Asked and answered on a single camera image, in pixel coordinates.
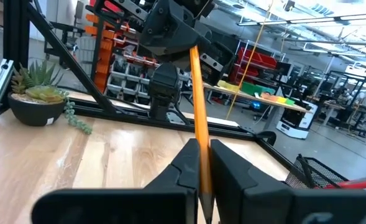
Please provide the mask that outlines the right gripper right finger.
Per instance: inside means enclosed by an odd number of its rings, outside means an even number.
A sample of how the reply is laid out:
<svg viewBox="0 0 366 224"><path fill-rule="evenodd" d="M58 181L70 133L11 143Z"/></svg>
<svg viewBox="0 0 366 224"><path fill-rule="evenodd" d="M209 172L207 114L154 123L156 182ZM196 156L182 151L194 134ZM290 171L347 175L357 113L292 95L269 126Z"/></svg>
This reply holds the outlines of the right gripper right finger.
<svg viewBox="0 0 366 224"><path fill-rule="evenodd" d="M221 223L366 223L366 190L296 189L221 141L211 141L213 191Z"/></svg>

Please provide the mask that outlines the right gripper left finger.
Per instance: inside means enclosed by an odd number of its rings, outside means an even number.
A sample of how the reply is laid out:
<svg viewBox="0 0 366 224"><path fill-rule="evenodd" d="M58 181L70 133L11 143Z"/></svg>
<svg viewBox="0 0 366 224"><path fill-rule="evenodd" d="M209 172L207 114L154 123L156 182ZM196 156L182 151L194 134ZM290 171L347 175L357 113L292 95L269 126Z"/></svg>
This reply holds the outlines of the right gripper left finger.
<svg viewBox="0 0 366 224"><path fill-rule="evenodd" d="M59 189L40 197L37 224L189 224L198 218L199 144L189 139L142 189Z"/></svg>

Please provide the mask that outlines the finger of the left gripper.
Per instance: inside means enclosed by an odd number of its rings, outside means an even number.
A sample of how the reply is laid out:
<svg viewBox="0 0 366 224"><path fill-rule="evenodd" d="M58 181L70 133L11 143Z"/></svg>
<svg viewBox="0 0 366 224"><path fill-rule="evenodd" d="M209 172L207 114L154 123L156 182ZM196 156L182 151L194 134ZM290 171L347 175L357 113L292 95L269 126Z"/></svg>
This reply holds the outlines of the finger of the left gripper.
<svg viewBox="0 0 366 224"><path fill-rule="evenodd" d="M211 1L155 1L139 37L141 47L161 62L185 61L190 49L211 48L211 31L199 21L211 12Z"/></svg>
<svg viewBox="0 0 366 224"><path fill-rule="evenodd" d="M203 81L211 86L217 85L234 62L235 55L218 41L200 39L197 46Z"/></svg>

